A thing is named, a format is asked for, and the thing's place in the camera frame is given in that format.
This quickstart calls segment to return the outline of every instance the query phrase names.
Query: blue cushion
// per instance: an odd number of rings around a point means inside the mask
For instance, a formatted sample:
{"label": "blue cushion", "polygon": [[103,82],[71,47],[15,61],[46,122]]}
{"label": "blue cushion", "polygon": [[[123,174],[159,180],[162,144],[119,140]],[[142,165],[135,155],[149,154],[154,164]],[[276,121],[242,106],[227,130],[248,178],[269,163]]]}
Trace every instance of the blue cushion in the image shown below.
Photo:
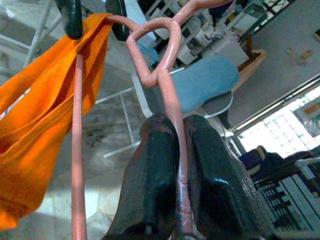
{"label": "blue cushion", "polygon": [[236,66],[225,57],[215,55],[172,75],[183,113],[190,113],[206,100],[230,91],[238,79]]}

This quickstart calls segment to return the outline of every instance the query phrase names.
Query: white wall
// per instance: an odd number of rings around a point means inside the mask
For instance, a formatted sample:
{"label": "white wall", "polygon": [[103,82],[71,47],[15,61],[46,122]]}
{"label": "white wall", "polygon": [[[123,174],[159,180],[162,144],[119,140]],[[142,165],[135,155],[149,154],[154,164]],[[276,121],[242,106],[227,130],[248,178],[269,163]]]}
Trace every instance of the white wall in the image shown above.
{"label": "white wall", "polygon": [[[235,126],[305,81],[320,73],[320,42],[312,36],[320,29],[320,0],[296,0],[253,37],[253,48],[267,57],[234,94],[229,121]],[[313,51],[311,64],[298,65],[286,53]]]}

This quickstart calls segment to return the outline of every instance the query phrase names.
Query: orange cloth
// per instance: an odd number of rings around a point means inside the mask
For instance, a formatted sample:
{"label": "orange cloth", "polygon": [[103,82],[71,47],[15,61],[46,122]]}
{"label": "orange cloth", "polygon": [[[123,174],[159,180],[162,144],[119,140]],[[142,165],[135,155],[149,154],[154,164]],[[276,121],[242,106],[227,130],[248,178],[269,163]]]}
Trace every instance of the orange cloth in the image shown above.
{"label": "orange cloth", "polygon": [[19,218],[35,211],[44,198],[59,148],[71,127],[80,51],[83,114],[95,104],[111,29],[106,16],[88,17],[81,39],[64,36],[0,87],[0,113],[30,88],[0,120],[0,231],[16,227]]}

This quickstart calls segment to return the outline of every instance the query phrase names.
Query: orange fabric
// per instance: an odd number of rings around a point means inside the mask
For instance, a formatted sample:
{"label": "orange fabric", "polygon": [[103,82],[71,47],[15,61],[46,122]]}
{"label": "orange fabric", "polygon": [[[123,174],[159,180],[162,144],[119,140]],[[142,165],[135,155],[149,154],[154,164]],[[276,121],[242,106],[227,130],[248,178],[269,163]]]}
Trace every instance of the orange fabric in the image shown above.
{"label": "orange fabric", "polygon": [[111,23],[107,14],[83,22],[83,37],[64,36],[0,87],[0,113],[30,91],[0,120],[0,231],[41,204],[59,148],[72,122],[75,65],[81,51],[83,114],[95,104]]}

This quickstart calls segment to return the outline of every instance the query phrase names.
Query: pink metal frame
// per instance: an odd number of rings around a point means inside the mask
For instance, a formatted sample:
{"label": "pink metal frame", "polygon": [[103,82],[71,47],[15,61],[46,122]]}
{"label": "pink metal frame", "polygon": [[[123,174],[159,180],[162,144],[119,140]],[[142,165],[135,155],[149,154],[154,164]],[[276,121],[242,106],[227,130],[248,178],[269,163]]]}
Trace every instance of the pink metal frame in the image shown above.
{"label": "pink metal frame", "polygon": [[[126,40],[134,66],[143,86],[159,85],[164,99],[165,112],[173,123],[180,147],[180,160],[176,181],[177,229],[179,233],[192,233],[192,211],[188,197],[188,158],[184,132],[182,111],[177,92],[169,74],[169,69],[176,61],[180,40],[181,25],[200,9],[215,8],[232,0],[191,0],[173,18],[160,17],[139,26],[134,21],[119,15],[109,15],[107,22],[120,23],[128,27],[132,33]],[[153,72],[139,51],[137,40],[147,33],[159,28],[169,31],[167,49],[158,66]],[[84,201],[84,180],[82,162],[81,109],[82,109],[82,56],[76,59],[76,77],[74,87],[73,125],[72,125],[72,239],[87,239],[86,212]]]}

